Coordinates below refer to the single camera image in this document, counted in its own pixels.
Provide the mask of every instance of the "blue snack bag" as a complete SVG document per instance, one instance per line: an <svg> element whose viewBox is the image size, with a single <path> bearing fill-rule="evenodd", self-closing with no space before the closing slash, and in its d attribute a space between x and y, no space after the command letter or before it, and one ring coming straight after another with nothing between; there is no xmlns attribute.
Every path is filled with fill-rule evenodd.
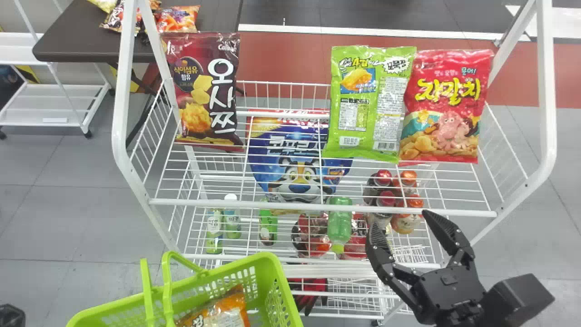
<svg viewBox="0 0 581 327"><path fill-rule="evenodd" d="M322 109L276 112L324 113ZM321 203L322 195L324 203L335 193L353 160L320 158L328 129L328 119L254 117L252 123L249 119L248 163L270 202Z"/></svg>

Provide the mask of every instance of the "barcode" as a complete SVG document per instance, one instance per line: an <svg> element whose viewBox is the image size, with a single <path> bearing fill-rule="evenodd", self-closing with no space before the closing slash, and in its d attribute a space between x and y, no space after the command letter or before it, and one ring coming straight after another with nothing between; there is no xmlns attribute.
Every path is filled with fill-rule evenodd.
<svg viewBox="0 0 581 327"><path fill-rule="evenodd" d="M341 136L339 137L340 147L356 147L359 145L359 138L353 136Z"/></svg>
<svg viewBox="0 0 581 327"><path fill-rule="evenodd" d="M375 142L373 145L374 150L387 150L387 151L395 151L397 147L397 143L395 142Z"/></svg>

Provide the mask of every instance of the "brown table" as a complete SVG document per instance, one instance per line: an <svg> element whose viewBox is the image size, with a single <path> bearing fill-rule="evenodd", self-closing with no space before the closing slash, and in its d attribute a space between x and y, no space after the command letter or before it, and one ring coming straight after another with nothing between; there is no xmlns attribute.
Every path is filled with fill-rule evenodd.
<svg viewBox="0 0 581 327"><path fill-rule="evenodd" d="M200 31L238 31L242 0L162 0L169 6L201 5L196 26ZM120 33L99 27L106 13L87 0L73 0L33 48L34 56L47 62L102 62L117 68ZM135 40L133 62L155 62L151 46ZM127 145L145 123L150 108L152 85L146 85L132 72L131 80L150 94L139 122L127 136Z"/></svg>

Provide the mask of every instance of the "green shopping basket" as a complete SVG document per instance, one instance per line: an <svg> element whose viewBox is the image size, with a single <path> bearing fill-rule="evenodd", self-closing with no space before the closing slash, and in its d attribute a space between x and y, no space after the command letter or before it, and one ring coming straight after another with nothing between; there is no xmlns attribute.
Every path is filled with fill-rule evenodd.
<svg viewBox="0 0 581 327"><path fill-rule="evenodd" d="M192 269L195 275L172 282L170 259ZM162 272L164 285L153 287L147 260L141 259L143 293L81 311L67 327L175 327L175 319L238 284L244 287L246 309L258 310L258 317L251 315L253 327L303 326L282 265L272 253L257 253L207 270L170 251L163 254Z"/></svg>

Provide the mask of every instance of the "white shelving unit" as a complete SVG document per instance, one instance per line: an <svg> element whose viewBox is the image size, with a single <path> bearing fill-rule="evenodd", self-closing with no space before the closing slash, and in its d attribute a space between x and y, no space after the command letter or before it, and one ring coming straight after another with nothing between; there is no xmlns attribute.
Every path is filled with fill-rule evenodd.
<svg viewBox="0 0 581 327"><path fill-rule="evenodd" d="M143 0L127 1L125 11L135 12L137 3L140 6L148 5ZM508 33L494 59L490 79L492 81L495 78L535 9L539 20L539 102L543 115L540 120L543 158L539 168L532 175L525 172L488 104L481 118L483 128L480 131L479 164L442 162L405 167L418 173L418 191L424 199L425 208L454 219L460 226L463 219L488 221L472 239L473 244L505 219L548 178L556 159L553 43L551 24L548 21L550 17L545 15L550 13L550 0L527 2L523 15ZM134 17L135 15L125 15L123 25L133 26ZM155 30L152 15L144 15L144 22L149 31ZM352 206L324 204L322 197L317 203L311 204L260 201L264 193L249 167L248 147L242 152L224 152L175 142L174 136L179 131L176 118L179 115L173 80L159 38L152 33L149 38L163 82L135 143L130 149L126 149L134 36L130 29L124 30L121 35L112 145L119 169L166 246L206 268L256 252L270 251L283 262L289 278L327 278L327 292L293 291L294 294L329 297L326 305L317 303L311 313L313 317L389 319L395 313L411 314L397 295L378 280L367 261L337 260L333 253L326 253L319 258L298 258L291 242L291 228L299 214L279 217L278 240L273 246L263 245L258 232L260 208L315 213L420 213L419 208L378 208L363 205L363 188L371 174L378 169L387 168L396 175L401 168L386 162L353 159L350 172L341 179L335 193L352 198ZM237 100L237 132L245 144L249 144L252 139L251 133L247 132L252 127L255 116L283 116L319 121L329 118L329 85L238 81L238 86L246 93ZM273 111L304 108L324 108L325 111L321 114ZM265 112L256 113L253 109ZM320 152L318 154L321 159L325 159ZM237 194L239 200L235 203L224 201L227 193ZM205 226L210 209L225 207L241 209L242 237L237 240L224 239L224 251L220 255L206 254ZM399 263L420 271L441 268L446 259L445 253L424 223L409 235L393 232L388 240Z"/></svg>
<svg viewBox="0 0 581 327"><path fill-rule="evenodd" d="M62 12L57 1L53 1ZM0 33L0 64L11 65L24 81L0 110L0 126L80 127L85 137L91 137L89 124L110 89L105 75L94 64L103 84L62 84L56 63L42 62L34 57L33 46L42 34L34 32L19 0L14 2L30 33ZM56 84L29 83L15 65L47 67Z"/></svg>

